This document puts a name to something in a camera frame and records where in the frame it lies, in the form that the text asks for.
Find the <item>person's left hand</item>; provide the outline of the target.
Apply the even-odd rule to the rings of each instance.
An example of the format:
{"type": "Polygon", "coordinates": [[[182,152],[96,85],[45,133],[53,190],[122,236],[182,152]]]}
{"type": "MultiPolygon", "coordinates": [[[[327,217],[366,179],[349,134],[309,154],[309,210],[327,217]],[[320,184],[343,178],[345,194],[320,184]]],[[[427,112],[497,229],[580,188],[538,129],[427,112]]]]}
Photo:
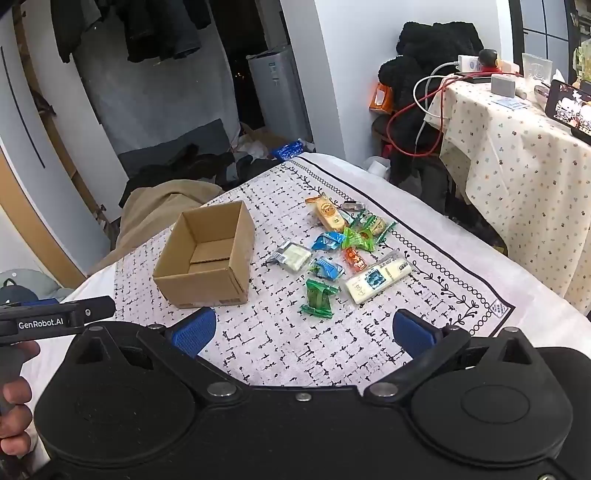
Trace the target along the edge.
{"type": "Polygon", "coordinates": [[[1,449],[11,456],[22,457],[31,450],[27,428],[32,413],[27,403],[32,399],[29,383],[20,376],[22,364],[40,353],[35,341],[1,348],[1,397],[12,408],[1,415],[1,449]]]}

